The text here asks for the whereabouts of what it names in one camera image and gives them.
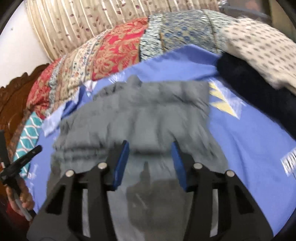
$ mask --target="blue bedsheet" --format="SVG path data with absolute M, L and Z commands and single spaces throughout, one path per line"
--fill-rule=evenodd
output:
M 184 46 L 98 81 L 93 94 L 116 81 L 126 81 L 132 74 L 143 82 L 207 79 L 211 86 L 209 129 L 225 153 L 229 168 L 251 192 L 275 235 L 296 207 L 296 180 L 286 174 L 287 166 L 283 165 L 296 147 L 296 141 L 278 124 L 223 86 L 214 66 L 217 58 L 218 55 L 197 46 Z M 80 96 L 75 107 L 67 104 L 63 118 L 91 100 L 83 88 Z M 40 133 L 38 144 L 44 150 L 31 161 L 26 182 L 36 202 L 35 211 L 46 198 L 50 154 L 58 133 L 58 129 L 48 137 Z

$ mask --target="teal wave pattern fabric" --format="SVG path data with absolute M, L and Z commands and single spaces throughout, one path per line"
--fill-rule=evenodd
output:
M 40 119 L 35 112 L 30 115 L 20 136 L 13 161 L 16 161 L 18 158 L 25 155 L 35 147 L 39 137 L 39 130 L 41 129 L 42 122 L 42 119 Z M 26 164 L 22 168 L 20 172 L 20 176 L 22 178 L 27 177 L 29 168 L 30 163 Z

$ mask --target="patterned blanket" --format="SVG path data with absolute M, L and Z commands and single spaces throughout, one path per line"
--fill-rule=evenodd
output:
M 154 14 L 106 30 L 51 63 L 34 83 L 27 107 L 44 119 L 86 81 L 100 80 L 186 44 L 220 53 L 224 43 L 220 29 L 232 20 L 216 11 L 191 10 Z

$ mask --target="beige dotted cloth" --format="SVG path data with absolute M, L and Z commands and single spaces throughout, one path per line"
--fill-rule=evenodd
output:
M 256 69 L 274 88 L 296 93 L 296 44 L 271 26 L 239 18 L 223 29 L 224 51 Z

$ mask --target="yellow triangle pattern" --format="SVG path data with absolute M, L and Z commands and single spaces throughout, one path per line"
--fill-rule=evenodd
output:
M 236 113 L 233 111 L 233 109 L 231 108 L 231 106 L 227 103 L 227 102 L 213 102 L 211 103 L 211 106 L 216 107 L 217 109 L 224 111 L 236 118 L 238 118 L 238 116 L 236 115 Z
M 238 118 L 237 114 L 232 109 L 232 107 L 228 104 L 225 96 L 222 94 L 219 88 L 213 82 L 210 82 L 209 85 L 213 89 L 213 90 L 210 90 L 210 94 L 222 100 L 222 101 L 212 102 L 210 103 L 210 105 Z
M 217 87 L 213 82 L 209 82 L 209 86 L 210 86 L 212 89 L 219 90 L 218 87 Z
M 213 96 L 218 97 L 219 99 L 221 99 L 221 100 L 223 100 L 225 102 L 227 101 L 220 90 L 210 90 L 210 94 L 213 95 Z

